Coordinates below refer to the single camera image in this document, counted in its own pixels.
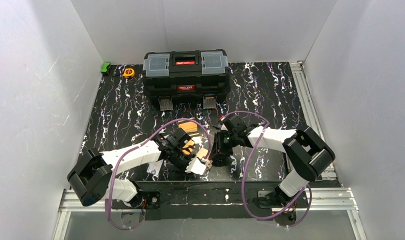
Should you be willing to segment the tan card holder with sleeves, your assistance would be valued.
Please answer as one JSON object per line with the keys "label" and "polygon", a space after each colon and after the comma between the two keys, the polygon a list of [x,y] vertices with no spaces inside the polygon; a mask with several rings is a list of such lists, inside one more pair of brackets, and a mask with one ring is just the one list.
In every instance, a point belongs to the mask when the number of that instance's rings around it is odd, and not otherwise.
{"label": "tan card holder with sleeves", "polygon": [[205,164],[207,167],[212,166],[212,161],[208,157],[209,151],[205,148],[200,148],[196,154],[196,158],[202,163]]}

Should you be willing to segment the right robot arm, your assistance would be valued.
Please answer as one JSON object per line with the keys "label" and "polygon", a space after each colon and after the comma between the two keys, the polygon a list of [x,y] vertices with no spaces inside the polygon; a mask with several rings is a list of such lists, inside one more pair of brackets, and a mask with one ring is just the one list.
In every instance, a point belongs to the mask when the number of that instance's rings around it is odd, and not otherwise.
{"label": "right robot arm", "polygon": [[214,135],[209,159],[221,161],[237,146],[265,148],[285,153],[292,171],[275,188],[273,197],[289,200],[308,183],[314,182],[336,159],[333,150],[309,126],[274,129],[257,124],[246,125],[236,114],[221,117],[222,127]]}

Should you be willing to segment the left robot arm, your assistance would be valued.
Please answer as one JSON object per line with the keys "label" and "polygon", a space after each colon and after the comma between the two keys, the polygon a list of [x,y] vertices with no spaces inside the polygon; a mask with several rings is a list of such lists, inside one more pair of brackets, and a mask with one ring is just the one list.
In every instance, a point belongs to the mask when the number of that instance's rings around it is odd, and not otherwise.
{"label": "left robot arm", "polygon": [[84,207],[108,198],[131,202],[140,194],[138,186],[130,180],[117,179],[118,174],[160,160],[187,172],[195,158],[195,145],[179,128],[172,134],[158,133],[117,150],[100,152],[90,148],[79,157],[66,179]]}

